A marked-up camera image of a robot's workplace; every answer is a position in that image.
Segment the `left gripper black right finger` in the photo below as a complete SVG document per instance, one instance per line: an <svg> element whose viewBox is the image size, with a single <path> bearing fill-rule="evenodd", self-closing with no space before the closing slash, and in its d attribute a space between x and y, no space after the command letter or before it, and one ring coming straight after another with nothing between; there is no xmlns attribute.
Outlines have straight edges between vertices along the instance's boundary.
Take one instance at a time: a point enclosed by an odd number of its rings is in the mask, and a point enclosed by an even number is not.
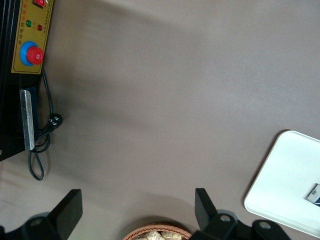
<svg viewBox="0 0 320 240"><path fill-rule="evenodd" d="M199 226L192 240L289 240L290 237L271 220L242 223L232 211L217 210L204 188L195 189L194 213Z"/></svg>

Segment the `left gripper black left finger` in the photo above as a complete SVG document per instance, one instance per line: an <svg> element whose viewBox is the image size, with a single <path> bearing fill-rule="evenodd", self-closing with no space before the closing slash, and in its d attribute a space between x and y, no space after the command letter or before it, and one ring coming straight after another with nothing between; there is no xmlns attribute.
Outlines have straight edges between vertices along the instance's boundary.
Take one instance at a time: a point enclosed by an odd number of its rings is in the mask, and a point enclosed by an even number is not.
<svg viewBox="0 0 320 240"><path fill-rule="evenodd" d="M67 240L83 216L82 190L72 189L50 212L36 214L17 229L6 232L2 240Z"/></svg>

